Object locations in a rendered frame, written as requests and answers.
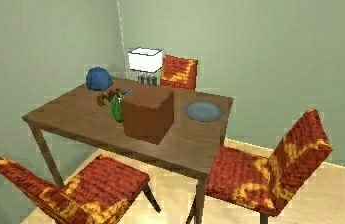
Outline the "brown cardboard carton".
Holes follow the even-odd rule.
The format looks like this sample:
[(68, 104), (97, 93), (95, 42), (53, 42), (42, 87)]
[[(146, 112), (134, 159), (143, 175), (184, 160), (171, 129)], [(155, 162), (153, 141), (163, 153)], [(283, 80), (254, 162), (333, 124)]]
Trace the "brown cardboard carton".
[(159, 144), (174, 123), (174, 90), (139, 85), (121, 101), (126, 136)]

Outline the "green vase with brown flower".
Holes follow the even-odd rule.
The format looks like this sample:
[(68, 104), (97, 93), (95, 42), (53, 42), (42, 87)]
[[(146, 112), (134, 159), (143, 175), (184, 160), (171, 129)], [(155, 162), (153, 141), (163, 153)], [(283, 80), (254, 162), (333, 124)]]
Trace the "green vase with brown flower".
[(121, 101), (130, 93), (131, 93), (131, 89), (127, 89), (125, 91), (122, 91), (118, 88), (116, 88), (115, 90), (108, 90), (101, 93), (97, 97), (97, 104), (99, 106), (103, 106), (105, 102), (108, 101), (111, 106), (111, 111), (115, 120), (119, 123), (122, 123), (123, 117), (122, 117)]

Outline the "grey-blue round plate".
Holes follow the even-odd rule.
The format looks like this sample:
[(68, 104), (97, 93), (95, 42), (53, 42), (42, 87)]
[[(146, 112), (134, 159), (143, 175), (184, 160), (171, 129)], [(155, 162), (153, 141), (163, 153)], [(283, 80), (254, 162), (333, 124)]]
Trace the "grey-blue round plate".
[(194, 101), (184, 108), (185, 115), (200, 122), (212, 122), (223, 116), (219, 105), (209, 101)]

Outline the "red and yellow chair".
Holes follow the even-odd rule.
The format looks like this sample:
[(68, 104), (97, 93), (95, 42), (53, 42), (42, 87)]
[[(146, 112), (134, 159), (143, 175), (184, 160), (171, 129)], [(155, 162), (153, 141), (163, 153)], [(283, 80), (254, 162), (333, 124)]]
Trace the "red and yellow chair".
[(163, 58), (160, 84), (186, 90), (196, 89), (198, 61), (165, 55)]
[(57, 224), (118, 224), (141, 193), (157, 212), (161, 211), (147, 173), (103, 154), (63, 187), (4, 157), (0, 157), (0, 174)]
[(206, 194), (260, 214), (260, 224), (278, 216), (332, 152), (317, 110), (306, 111), (263, 157), (221, 146)]

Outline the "blue dome-shaped object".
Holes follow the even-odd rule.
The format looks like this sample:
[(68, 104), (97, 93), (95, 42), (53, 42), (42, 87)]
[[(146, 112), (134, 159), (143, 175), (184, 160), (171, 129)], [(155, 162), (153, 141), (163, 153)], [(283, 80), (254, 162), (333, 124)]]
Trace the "blue dome-shaped object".
[(86, 86), (89, 90), (103, 91), (113, 85), (112, 78), (107, 70), (101, 67), (91, 68), (86, 76)]

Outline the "brown wooden table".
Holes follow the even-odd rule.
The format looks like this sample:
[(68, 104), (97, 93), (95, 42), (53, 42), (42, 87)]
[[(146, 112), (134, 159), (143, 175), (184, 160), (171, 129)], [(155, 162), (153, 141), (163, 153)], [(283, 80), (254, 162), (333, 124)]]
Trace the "brown wooden table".
[[(197, 179), (195, 224), (201, 224), (206, 179), (218, 147), (224, 142), (233, 99), (176, 89), (174, 124), (162, 142), (155, 145), (127, 137), (108, 109), (97, 105), (97, 96), (81, 85), (23, 117), (55, 183), (61, 186), (63, 180), (43, 137), (45, 131)], [(219, 105), (224, 115), (208, 123), (188, 118), (184, 108), (197, 100)]]

